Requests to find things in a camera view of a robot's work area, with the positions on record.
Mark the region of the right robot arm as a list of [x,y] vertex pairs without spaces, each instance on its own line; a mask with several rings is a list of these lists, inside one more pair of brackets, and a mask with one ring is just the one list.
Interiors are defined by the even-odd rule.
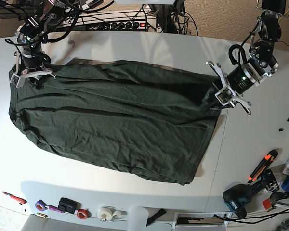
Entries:
[[[65,39],[80,17],[80,8],[69,0],[42,0],[31,16],[15,33],[15,41],[5,42],[16,47],[16,64],[10,76],[10,83],[23,87],[26,80],[39,81],[44,76],[56,77],[52,70],[51,58],[42,50],[42,44],[57,43]],[[72,18],[68,30],[58,38],[48,38],[65,19]]]

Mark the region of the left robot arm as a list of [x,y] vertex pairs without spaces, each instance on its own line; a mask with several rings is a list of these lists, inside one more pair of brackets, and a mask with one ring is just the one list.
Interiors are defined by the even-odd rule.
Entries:
[[229,59],[235,66],[231,73],[225,73],[218,63],[206,62],[206,65],[210,66],[218,76],[206,97],[211,110],[234,108],[240,105],[248,116],[251,115],[251,103],[243,98],[243,94],[277,71],[279,63],[273,56],[273,50],[275,43],[281,37],[279,19],[288,16],[287,6],[289,0],[257,2],[257,8],[261,9],[262,14],[245,39],[250,42],[249,51],[245,52],[242,44],[234,44],[228,50]]

